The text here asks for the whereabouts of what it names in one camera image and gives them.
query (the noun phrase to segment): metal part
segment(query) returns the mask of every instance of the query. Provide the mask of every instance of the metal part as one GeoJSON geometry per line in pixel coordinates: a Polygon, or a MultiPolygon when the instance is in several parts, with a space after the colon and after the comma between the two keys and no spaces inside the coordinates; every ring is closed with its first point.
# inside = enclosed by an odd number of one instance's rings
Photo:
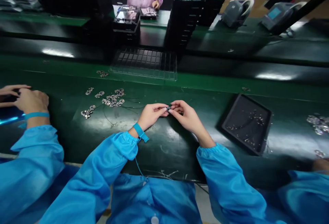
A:
{"type": "Polygon", "coordinates": [[[320,116],[320,114],[315,113],[314,115],[309,115],[306,121],[313,124],[316,134],[323,135],[324,132],[329,133],[329,117],[320,116]]]}
{"type": "Polygon", "coordinates": [[[85,119],[90,118],[90,115],[93,113],[93,110],[95,110],[96,106],[92,105],[88,110],[82,111],[81,115],[84,116],[85,119]]]}
{"type": "Polygon", "coordinates": [[[107,100],[107,99],[103,99],[102,100],[102,103],[109,106],[111,104],[111,101],[110,100],[107,100]]]}
{"type": "Polygon", "coordinates": [[[96,98],[100,98],[102,95],[104,95],[105,92],[100,91],[98,94],[95,95],[96,98]]]}
{"type": "Polygon", "coordinates": [[[316,156],[321,157],[321,158],[325,157],[325,155],[326,155],[321,150],[315,150],[314,152],[315,152],[316,156]]]}
{"type": "Polygon", "coordinates": [[[86,95],[90,95],[90,93],[93,91],[93,87],[90,87],[87,91],[86,91],[86,95]]]}
{"type": "Polygon", "coordinates": [[[100,77],[106,77],[108,75],[109,75],[108,73],[103,73],[100,77]]]}
{"type": "Polygon", "coordinates": [[[123,100],[123,99],[120,99],[120,100],[117,102],[116,106],[117,106],[117,107],[118,107],[118,106],[121,106],[123,103],[124,103],[124,100],[123,100]]]}

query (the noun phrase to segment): machine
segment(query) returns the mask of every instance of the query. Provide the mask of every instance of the machine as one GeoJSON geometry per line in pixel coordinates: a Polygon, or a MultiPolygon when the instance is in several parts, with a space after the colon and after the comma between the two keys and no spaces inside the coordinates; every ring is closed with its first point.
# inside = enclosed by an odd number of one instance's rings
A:
{"type": "Polygon", "coordinates": [[[299,2],[296,4],[290,2],[276,3],[261,19],[260,23],[273,33],[280,25],[287,21],[295,11],[305,4],[306,2],[299,2]]]}
{"type": "Polygon", "coordinates": [[[254,0],[231,0],[222,15],[222,22],[230,28],[242,26],[249,16],[254,2],[254,0]]]}

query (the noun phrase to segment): fingers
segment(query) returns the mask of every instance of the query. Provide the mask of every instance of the fingers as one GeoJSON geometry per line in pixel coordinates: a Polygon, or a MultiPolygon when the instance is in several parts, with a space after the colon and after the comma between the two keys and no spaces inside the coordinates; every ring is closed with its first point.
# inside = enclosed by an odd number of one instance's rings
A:
{"type": "Polygon", "coordinates": [[[14,106],[13,102],[2,102],[2,103],[0,103],[0,108],[13,107],[13,106],[14,106]]]}
{"type": "Polygon", "coordinates": [[[19,94],[17,92],[14,92],[12,90],[5,90],[5,91],[2,91],[1,92],[1,95],[4,96],[4,95],[13,95],[13,96],[17,96],[17,97],[20,97],[19,94]]]}
{"type": "Polygon", "coordinates": [[[160,117],[167,117],[169,115],[168,112],[165,112],[163,115],[161,115],[160,117]]]}
{"type": "Polygon", "coordinates": [[[164,103],[154,103],[154,104],[149,104],[154,110],[155,109],[160,109],[160,108],[166,108],[169,107],[167,104],[164,103]]]}
{"type": "Polygon", "coordinates": [[[13,90],[13,89],[21,89],[21,88],[29,89],[29,88],[31,88],[31,86],[29,86],[29,85],[8,85],[5,88],[6,89],[10,89],[10,90],[13,90]]]}
{"type": "Polygon", "coordinates": [[[180,115],[179,113],[177,113],[175,110],[170,109],[169,113],[171,113],[172,116],[174,116],[178,120],[179,123],[184,122],[185,117],[180,115]]]}
{"type": "Polygon", "coordinates": [[[19,90],[20,93],[23,93],[23,92],[25,92],[25,91],[31,91],[31,90],[29,90],[29,89],[27,89],[27,88],[20,88],[20,90],[19,90]]]}
{"type": "Polygon", "coordinates": [[[175,110],[177,113],[184,113],[184,109],[182,107],[174,108],[173,110],[175,110]]]}
{"type": "Polygon", "coordinates": [[[173,105],[175,107],[182,107],[182,108],[189,107],[189,105],[182,100],[173,101],[171,103],[171,105],[173,105]]]}
{"type": "Polygon", "coordinates": [[[155,113],[157,114],[158,117],[162,116],[165,112],[167,111],[167,108],[162,108],[155,113]]]}

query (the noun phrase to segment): wire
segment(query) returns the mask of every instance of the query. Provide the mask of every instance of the wire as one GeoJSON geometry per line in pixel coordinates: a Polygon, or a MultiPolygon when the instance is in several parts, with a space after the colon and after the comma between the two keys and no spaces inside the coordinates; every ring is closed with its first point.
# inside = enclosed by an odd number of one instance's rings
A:
{"type": "Polygon", "coordinates": [[[198,187],[200,187],[202,190],[204,190],[208,195],[209,195],[209,192],[207,192],[204,188],[202,188],[201,185],[199,185],[198,183],[195,183],[198,187]]]}
{"type": "Polygon", "coordinates": [[[104,111],[104,107],[105,107],[105,105],[103,106],[103,114],[104,114],[105,118],[108,120],[108,122],[110,122],[114,126],[114,124],[106,117],[106,114],[105,114],[105,111],[104,111]]]}
{"type": "Polygon", "coordinates": [[[123,106],[120,106],[120,107],[122,107],[122,108],[124,108],[124,109],[128,109],[129,111],[132,111],[132,112],[134,112],[135,114],[138,114],[138,113],[136,113],[134,110],[131,110],[131,109],[129,109],[129,108],[126,108],[126,107],[123,107],[123,106]]]}
{"type": "Polygon", "coordinates": [[[144,177],[144,174],[142,173],[141,169],[140,169],[139,166],[138,166],[138,162],[137,162],[137,158],[136,158],[136,157],[135,157],[135,161],[136,161],[136,164],[137,164],[137,167],[138,167],[139,172],[140,172],[141,175],[144,177]]]}
{"type": "Polygon", "coordinates": [[[145,108],[145,106],[143,106],[143,107],[139,107],[139,108],[135,108],[135,107],[125,107],[125,106],[121,106],[121,107],[123,107],[123,108],[130,108],[130,109],[140,109],[140,108],[145,108]]]}

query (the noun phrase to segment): black plastic tray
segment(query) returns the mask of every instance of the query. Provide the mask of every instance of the black plastic tray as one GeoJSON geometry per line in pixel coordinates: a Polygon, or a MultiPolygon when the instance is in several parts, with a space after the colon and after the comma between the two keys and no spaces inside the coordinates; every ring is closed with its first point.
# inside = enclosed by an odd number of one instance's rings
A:
{"type": "Polygon", "coordinates": [[[266,147],[271,117],[269,109],[239,94],[221,128],[250,153],[261,156],[266,147]]]}

